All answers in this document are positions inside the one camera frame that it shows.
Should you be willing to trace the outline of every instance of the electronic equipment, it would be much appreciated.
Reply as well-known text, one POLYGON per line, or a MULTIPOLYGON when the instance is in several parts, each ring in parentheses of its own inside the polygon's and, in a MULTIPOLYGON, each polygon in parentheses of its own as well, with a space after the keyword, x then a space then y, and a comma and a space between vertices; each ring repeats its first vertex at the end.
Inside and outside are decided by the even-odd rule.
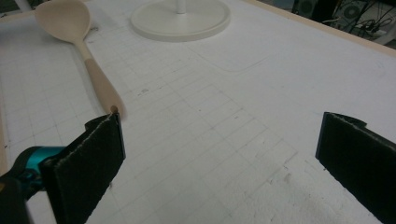
POLYGON ((335 21, 331 27, 350 33, 368 4, 368 0, 342 1, 334 13, 335 21))
POLYGON ((296 0, 292 13, 312 21, 323 22, 332 19, 338 0, 296 0))
POLYGON ((311 19, 317 3, 318 0, 296 0, 294 2, 293 10, 291 12, 302 17, 311 19))

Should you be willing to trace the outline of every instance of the spoon handle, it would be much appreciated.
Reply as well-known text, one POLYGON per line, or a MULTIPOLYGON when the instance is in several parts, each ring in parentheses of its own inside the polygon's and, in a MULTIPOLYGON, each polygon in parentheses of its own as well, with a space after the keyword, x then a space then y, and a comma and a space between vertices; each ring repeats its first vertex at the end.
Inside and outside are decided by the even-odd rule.
POLYGON ((123 102, 107 79, 105 73, 97 64, 94 58, 85 60, 85 66, 87 67, 88 74, 90 75, 93 89, 95 90, 96 96, 102 105, 102 108, 107 114, 119 112, 122 118, 125 117, 123 102))

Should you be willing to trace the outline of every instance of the table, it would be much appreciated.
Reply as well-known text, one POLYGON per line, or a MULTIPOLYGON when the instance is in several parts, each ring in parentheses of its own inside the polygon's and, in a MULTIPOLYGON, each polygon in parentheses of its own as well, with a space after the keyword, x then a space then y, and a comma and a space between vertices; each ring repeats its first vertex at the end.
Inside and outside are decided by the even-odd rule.
MULTIPOLYGON (((86 42, 129 114, 127 159, 88 223, 379 223, 314 155, 324 111, 396 140, 394 50, 223 2, 230 26, 186 43, 132 31, 145 1, 87 3, 86 42)), ((0 46, 8 164, 30 146, 69 144, 103 114, 73 46, 34 18, 0 23, 0 46)), ((54 223, 45 193, 28 205, 54 223)))

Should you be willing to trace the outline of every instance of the wooden spoon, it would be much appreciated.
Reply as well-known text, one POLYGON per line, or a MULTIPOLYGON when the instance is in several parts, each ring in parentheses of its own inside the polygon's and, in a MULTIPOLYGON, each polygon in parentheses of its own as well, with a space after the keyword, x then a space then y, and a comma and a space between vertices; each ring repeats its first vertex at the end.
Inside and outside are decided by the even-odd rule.
POLYGON ((91 26, 90 12, 85 4, 79 0, 48 1, 35 9, 35 19, 50 35, 76 46, 84 59, 93 89, 103 109, 107 114, 119 112, 125 117, 120 96, 84 42, 91 26))

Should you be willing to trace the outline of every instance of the white round base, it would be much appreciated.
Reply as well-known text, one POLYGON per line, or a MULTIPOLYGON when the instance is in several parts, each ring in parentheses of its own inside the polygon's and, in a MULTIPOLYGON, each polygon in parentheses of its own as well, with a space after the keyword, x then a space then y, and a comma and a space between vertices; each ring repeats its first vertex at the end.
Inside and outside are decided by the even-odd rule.
POLYGON ((230 23, 230 9, 218 0, 186 0, 186 13, 177 14, 176 0, 138 8, 132 15, 134 31, 145 38, 185 42, 210 37, 230 23))

